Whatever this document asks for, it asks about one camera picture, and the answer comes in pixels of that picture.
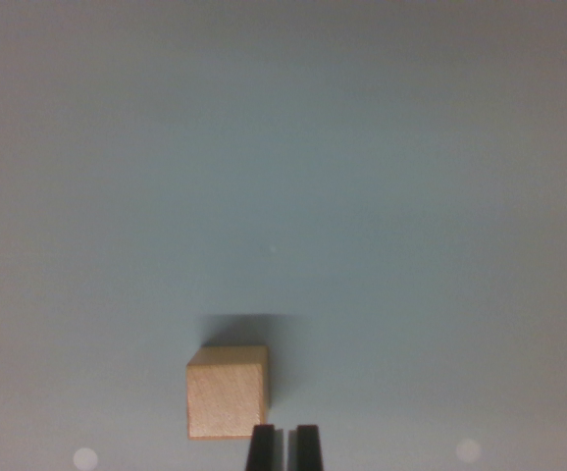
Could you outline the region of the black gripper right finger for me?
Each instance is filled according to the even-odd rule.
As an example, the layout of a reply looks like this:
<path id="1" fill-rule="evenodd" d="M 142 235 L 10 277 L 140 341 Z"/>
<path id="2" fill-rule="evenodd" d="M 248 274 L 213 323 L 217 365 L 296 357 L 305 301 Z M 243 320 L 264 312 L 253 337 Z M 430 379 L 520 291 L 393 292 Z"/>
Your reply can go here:
<path id="1" fill-rule="evenodd" d="M 288 434 L 287 469 L 324 471 L 320 429 L 317 425 L 298 425 Z"/>

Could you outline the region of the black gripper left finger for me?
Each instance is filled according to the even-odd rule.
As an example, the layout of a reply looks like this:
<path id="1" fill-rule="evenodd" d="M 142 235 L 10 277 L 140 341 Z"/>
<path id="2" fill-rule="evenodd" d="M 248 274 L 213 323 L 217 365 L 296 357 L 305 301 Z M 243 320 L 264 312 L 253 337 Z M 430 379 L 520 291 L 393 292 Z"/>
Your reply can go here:
<path id="1" fill-rule="evenodd" d="M 245 470 L 282 471 L 283 469 L 283 431 L 273 424 L 256 425 L 251 436 Z"/>

